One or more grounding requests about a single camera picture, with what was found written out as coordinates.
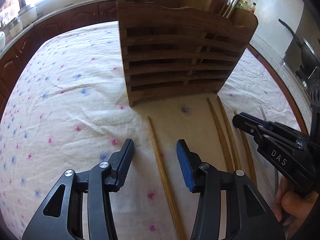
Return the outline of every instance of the black handle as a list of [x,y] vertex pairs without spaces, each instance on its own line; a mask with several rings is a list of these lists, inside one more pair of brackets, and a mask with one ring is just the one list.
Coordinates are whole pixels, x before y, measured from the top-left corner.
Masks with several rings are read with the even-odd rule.
[[302,49],[303,45],[302,43],[299,41],[298,37],[296,36],[296,34],[294,33],[294,31],[289,27],[289,25],[287,25],[283,20],[278,19],[278,21],[284,26],[286,27],[289,32],[292,34],[295,42],[297,43],[297,45],[299,46],[300,49]]

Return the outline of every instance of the granite countertop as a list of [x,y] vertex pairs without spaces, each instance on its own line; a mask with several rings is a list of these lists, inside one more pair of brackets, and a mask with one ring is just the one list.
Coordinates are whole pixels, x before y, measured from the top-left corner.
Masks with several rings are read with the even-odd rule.
[[31,30],[35,25],[39,24],[40,22],[43,22],[47,19],[49,19],[50,17],[53,17],[59,13],[63,13],[65,11],[83,6],[83,5],[87,5],[87,4],[91,4],[91,3],[96,3],[96,2],[102,2],[102,1],[108,1],[108,0],[88,0],[85,2],[81,2],[81,3],[77,3],[77,4],[72,4],[72,5],[68,5],[64,8],[55,10],[51,13],[48,13],[44,16],[41,16],[39,19],[37,19],[36,21],[34,21],[32,24],[28,25],[27,27],[25,27],[20,33],[18,33],[18,35],[16,35],[15,37],[13,37],[10,41],[8,41],[6,43],[6,45],[4,46],[4,48],[2,50],[0,50],[0,59],[3,57],[3,55],[24,35],[26,34],[29,30]]
[[262,57],[272,66],[279,77],[282,79],[289,92],[291,93],[294,101],[296,102],[303,120],[306,124],[308,132],[311,129],[312,112],[310,108],[310,99],[302,83],[292,73],[289,66],[284,60],[258,35],[254,34],[250,45],[254,47]]

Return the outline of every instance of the wooden rack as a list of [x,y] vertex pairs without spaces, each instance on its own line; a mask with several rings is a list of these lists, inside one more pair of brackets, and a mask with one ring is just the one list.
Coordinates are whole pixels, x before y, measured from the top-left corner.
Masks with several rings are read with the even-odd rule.
[[241,9],[229,19],[147,2],[120,3],[118,11],[130,106],[147,98],[217,93],[258,25],[254,14]]

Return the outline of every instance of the upper cabinet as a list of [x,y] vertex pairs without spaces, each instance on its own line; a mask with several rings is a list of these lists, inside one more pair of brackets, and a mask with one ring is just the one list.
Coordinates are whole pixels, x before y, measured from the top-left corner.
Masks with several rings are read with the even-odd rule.
[[98,4],[84,5],[61,14],[65,31],[99,23]]
[[28,31],[15,43],[14,47],[18,53],[18,58],[20,59],[21,72],[40,48],[41,44],[42,42],[36,35],[35,29]]
[[41,44],[65,32],[62,15],[58,14],[36,25]]
[[0,59],[0,94],[6,99],[21,74],[20,60],[14,47]]
[[99,20],[101,23],[113,22],[118,20],[118,10],[116,0],[98,3]]

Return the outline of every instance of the tablecloth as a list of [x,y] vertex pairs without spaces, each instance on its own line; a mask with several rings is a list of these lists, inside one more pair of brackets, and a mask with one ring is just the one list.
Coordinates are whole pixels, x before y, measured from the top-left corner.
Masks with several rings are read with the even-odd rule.
[[[299,130],[283,93],[263,65],[246,50],[219,92],[229,120],[233,111]],[[147,116],[155,128],[187,238],[198,194],[184,184],[175,147],[185,139],[191,151],[226,170],[217,130],[206,97],[223,119],[216,95],[203,93],[151,100],[129,107],[121,58],[118,22],[92,25],[45,42],[21,74],[0,124],[0,209],[9,229],[22,234],[42,200],[65,170],[91,169],[108,160],[126,138],[135,144],[126,182],[112,193],[119,239],[178,239],[156,166]],[[249,174],[239,132],[234,129],[243,170]],[[248,136],[258,189],[271,204],[273,167]],[[89,239],[84,203],[84,238]],[[225,206],[221,211],[225,232]]]

